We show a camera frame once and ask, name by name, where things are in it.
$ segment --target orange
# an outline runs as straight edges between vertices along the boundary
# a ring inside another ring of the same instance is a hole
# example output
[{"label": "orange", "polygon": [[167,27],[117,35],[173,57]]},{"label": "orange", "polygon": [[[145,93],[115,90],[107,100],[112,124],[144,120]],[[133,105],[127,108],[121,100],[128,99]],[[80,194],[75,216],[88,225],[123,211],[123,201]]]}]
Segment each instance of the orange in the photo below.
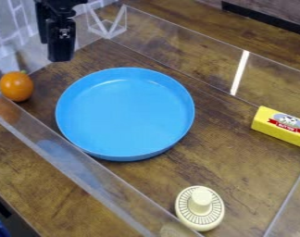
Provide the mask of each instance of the orange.
[{"label": "orange", "polygon": [[33,82],[22,71],[8,72],[1,77],[0,92],[14,102],[28,99],[33,92]]}]

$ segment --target blue bowl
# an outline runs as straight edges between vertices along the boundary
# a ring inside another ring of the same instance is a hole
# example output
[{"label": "blue bowl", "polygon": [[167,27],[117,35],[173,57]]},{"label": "blue bowl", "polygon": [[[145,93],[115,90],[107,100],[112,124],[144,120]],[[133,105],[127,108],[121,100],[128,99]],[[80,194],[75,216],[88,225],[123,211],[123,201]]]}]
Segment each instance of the blue bowl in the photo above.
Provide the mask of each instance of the blue bowl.
[{"label": "blue bowl", "polygon": [[61,94],[56,122],[64,137],[91,156],[135,161],[179,141],[194,119],[184,87],[149,69],[93,72]]}]

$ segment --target yellow box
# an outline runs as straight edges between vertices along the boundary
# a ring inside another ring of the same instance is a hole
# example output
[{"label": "yellow box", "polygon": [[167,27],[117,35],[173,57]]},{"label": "yellow box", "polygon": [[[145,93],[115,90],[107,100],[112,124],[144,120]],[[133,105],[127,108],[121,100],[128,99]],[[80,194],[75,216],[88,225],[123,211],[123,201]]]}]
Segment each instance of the yellow box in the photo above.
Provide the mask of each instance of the yellow box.
[{"label": "yellow box", "polygon": [[251,129],[300,146],[300,118],[260,106]]}]

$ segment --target wooden table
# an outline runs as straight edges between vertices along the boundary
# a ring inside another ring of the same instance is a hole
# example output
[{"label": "wooden table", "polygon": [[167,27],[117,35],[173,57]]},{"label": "wooden table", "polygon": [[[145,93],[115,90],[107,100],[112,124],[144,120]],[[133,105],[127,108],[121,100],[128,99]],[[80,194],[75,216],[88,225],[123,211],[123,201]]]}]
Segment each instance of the wooden table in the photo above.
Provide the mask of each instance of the wooden table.
[{"label": "wooden table", "polygon": [[[124,2],[300,69],[298,35],[192,1]],[[187,136],[156,158],[97,162],[171,213],[177,192],[206,185],[226,207],[223,224],[206,236],[260,236],[300,174],[300,147],[250,130],[255,106],[99,40],[75,53],[71,62],[32,73],[36,89],[21,108],[59,131],[53,109],[60,93],[77,78],[113,67],[153,69],[180,81],[194,99],[195,121]],[[0,195],[41,236],[140,236],[1,126]]]}]

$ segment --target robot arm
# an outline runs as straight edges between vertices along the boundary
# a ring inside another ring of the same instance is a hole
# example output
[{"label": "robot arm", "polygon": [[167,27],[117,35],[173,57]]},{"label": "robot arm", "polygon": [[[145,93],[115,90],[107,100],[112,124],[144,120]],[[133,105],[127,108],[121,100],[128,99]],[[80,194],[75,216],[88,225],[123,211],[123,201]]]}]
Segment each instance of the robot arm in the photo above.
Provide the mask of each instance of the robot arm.
[{"label": "robot arm", "polygon": [[69,61],[75,51],[75,16],[72,8],[88,0],[34,0],[40,41],[47,44],[52,62]]}]

